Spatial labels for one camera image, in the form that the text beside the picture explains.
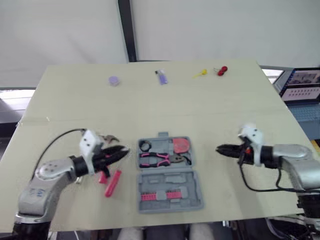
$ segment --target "purple eraser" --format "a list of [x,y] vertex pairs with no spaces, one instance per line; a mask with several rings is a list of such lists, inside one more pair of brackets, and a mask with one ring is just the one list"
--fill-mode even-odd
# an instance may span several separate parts
[[111,86],[117,86],[119,82],[119,78],[117,76],[111,76],[109,77],[109,83]]

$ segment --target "monitor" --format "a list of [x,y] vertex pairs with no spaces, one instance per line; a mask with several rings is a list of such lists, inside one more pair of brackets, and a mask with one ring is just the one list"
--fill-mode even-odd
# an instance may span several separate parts
[[280,92],[286,104],[320,102],[320,68],[295,68]]

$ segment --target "white backdrop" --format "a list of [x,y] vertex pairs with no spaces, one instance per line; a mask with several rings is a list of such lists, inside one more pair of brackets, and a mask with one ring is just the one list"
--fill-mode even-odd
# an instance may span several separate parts
[[127,62],[117,0],[0,0],[0,88],[36,87],[47,65]]
[[320,64],[319,0],[132,0],[140,60]]

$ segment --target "black pole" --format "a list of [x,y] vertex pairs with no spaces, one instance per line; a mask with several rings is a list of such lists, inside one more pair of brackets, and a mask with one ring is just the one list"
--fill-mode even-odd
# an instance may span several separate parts
[[128,59],[129,62],[136,62],[137,55],[130,0],[118,0],[118,7]]

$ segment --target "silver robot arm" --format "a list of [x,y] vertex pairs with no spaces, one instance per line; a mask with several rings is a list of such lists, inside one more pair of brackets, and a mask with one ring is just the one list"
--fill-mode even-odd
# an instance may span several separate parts
[[87,174],[103,171],[109,176],[107,166],[121,160],[129,152],[127,147],[121,145],[102,149],[103,143],[101,137],[86,130],[79,144],[81,156],[51,160],[35,170],[18,199],[11,239],[46,240],[62,190]]
[[[287,191],[297,194],[299,208],[304,211],[304,222],[312,237],[320,236],[320,162],[314,159],[312,151],[298,144],[276,144],[265,146],[263,134],[255,127],[243,127],[238,137],[242,145],[223,144],[216,148],[222,155],[238,158],[238,164],[245,185],[256,192]],[[274,189],[253,189],[248,185],[242,171],[242,164],[278,169],[279,177]],[[281,170],[288,173],[293,188],[279,186]]]

